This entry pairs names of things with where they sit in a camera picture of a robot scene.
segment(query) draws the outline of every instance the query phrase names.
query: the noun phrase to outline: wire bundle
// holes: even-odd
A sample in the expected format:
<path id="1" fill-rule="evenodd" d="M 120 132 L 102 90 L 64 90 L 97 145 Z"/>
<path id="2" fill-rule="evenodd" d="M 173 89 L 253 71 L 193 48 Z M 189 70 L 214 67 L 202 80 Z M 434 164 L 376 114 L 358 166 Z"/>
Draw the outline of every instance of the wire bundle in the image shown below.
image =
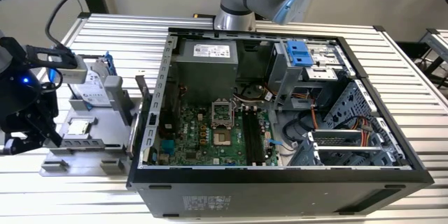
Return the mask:
<path id="1" fill-rule="evenodd" d="M 366 118 L 358 117 L 356 119 L 356 122 L 354 122 L 352 128 L 350 128 L 352 130 L 357 129 L 360 121 L 361 121 L 361 124 L 364 126 L 369 126 L 370 125 L 370 123 L 369 123 L 369 121 L 368 121 Z M 369 145 L 369 137 L 370 137 L 370 132 L 362 130 L 362 128 L 361 128 L 361 147 L 366 147 Z"/>

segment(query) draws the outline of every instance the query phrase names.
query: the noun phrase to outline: sticker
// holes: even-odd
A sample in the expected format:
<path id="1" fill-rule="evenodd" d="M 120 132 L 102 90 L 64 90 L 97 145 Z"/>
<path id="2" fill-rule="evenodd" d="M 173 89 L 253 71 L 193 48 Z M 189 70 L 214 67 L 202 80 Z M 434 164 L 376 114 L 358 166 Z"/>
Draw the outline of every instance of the sticker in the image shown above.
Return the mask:
<path id="1" fill-rule="evenodd" d="M 185 210 L 228 210 L 232 196 L 182 196 Z"/>
<path id="2" fill-rule="evenodd" d="M 264 96 L 264 99 L 269 102 L 272 99 L 272 93 L 268 92 L 266 95 Z"/>
<path id="3" fill-rule="evenodd" d="M 230 46 L 225 46 L 225 45 L 194 45 L 193 56 L 230 58 Z"/>
<path id="4" fill-rule="evenodd" d="M 100 75 L 94 71 L 88 71 L 84 84 L 76 84 L 73 88 L 92 106 L 110 106 Z"/>

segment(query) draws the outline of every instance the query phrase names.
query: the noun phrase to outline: label on power supply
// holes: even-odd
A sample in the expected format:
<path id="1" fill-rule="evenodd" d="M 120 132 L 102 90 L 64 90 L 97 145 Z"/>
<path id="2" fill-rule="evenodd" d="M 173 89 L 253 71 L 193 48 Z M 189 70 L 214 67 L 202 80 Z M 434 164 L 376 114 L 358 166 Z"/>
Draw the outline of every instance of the label on power supply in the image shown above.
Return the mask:
<path id="1" fill-rule="evenodd" d="M 193 56 L 230 58 L 230 46 L 225 45 L 194 45 Z"/>

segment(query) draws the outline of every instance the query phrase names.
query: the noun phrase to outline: slotted aluminum surface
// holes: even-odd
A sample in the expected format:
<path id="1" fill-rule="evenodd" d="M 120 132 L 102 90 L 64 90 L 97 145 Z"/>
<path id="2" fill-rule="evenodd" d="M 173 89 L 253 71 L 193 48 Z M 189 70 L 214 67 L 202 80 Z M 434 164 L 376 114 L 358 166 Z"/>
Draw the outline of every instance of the slotted aluminum surface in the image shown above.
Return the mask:
<path id="1" fill-rule="evenodd" d="M 157 78 L 166 28 L 212 28 L 210 19 L 153 18 L 117 15 L 92 15 L 78 19 L 64 43 L 77 54 L 102 54 L 114 58 L 117 74 L 124 77 L 124 88 L 130 95 L 138 90 L 133 81 L 144 74 L 149 87 Z M 329 217 L 318 219 L 216 218 L 182 222 L 220 223 L 389 223 L 420 224 L 448 222 L 448 117 L 446 100 L 412 68 L 402 52 L 385 33 L 370 26 L 345 26 L 294 23 L 278 26 L 258 22 L 257 30 L 269 33 L 342 36 L 377 88 L 410 144 L 429 169 L 436 183 L 365 217 Z M 69 109 L 66 87 L 58 90 L 62 123 Z M 40 177 L 40 164 L 46 150 L 0 158 L 0 208 L 2 223 L 13 221 L 105 223 L 150 221 L 152 215 L 141 198 L 125 189 L 125 176 L 114 177 Z"/>

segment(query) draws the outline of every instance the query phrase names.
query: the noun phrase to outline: expansion slot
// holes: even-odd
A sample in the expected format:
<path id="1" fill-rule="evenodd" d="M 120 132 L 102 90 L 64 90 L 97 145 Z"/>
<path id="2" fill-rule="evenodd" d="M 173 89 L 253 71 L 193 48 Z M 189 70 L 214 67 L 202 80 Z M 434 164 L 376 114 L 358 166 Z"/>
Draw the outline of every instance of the expansion slot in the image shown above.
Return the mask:
<path id="1" fill-rule="evenodd" d="M 264 162 L 264 157 L 257 112 L 242 111 L 241 114 L 246 165 L 252 165 L 253 163 L 256 163 L 256 165 L 261 165 Z"/>

